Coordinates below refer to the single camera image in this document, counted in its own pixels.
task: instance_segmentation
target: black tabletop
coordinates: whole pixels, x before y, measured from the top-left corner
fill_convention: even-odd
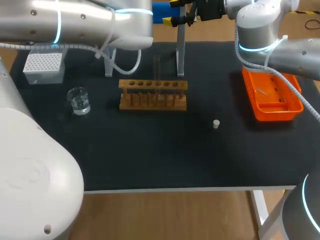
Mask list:
[[[29,85],[20,52],[12,78],[38,124],[76,159],[86,191],[292,186],[320,156],[320,124],[305,110],[292,122],[257,122],[233,42],[187,43],[187,112],[120,111],[119,78],[176,80],[174,43],[142,51],[131,76],[104,77],[104,62],[69,50],[63,84]],[[118,51],[130,69],[137,53]],[[313,81],[299,80],[302,94],[320,110]],[[67,92],[88,90],[91,111],[72,114]],[[213,129],[213,120],[220,120]]]

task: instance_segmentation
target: table leg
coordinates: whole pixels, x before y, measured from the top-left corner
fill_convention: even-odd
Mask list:
[[[271,240],[276,233],[281,230],[285,239],[287,234],[284,232],[282,223],[282,208],[290,191],[287,191],[272,212],[268,214],[264,194],[262,190],[250,191],[253,202],[254,212],[258,223],[258,235],[260,240]]]

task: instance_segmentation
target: wooden floor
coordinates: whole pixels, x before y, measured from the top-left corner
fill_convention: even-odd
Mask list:
[[[320,1],[301,0],[299,9],[319,11]],[[286,16],[280,36],[320,38],[320,30],[305,29],[305,22],[310,19],[320,20],[320,16]],[[233,41],[234,27],[235,22],[227,17],[197,22],[187,28],[186,37],[188,41]],[[156,42],[173,42],[176,37],[177,29],[154,26]],[[16,53],[1,50],[0,56],[10,69]],[[264,195],[271,211],[282,192],[266,191]],[[70,239],[255,240],[257,225],[251,205],[244,191],[85,195]]]

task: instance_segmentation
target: orange plastic basket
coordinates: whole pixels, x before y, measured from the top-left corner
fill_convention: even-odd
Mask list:
[[[299,98],[275,75],[250,72],[243,68],[246,90],[256,119],[262,122],[290,121],[304,110]],[[301,93],[294,75],[284,74]]]

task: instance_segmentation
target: wooden test tube rack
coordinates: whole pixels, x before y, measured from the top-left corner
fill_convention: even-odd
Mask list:
[[[123,91],[120,110],[187,110],[187,81],[120,79],[119,88]],[[166,93],[166,90],[173,90],[177,93],[169,94]]]

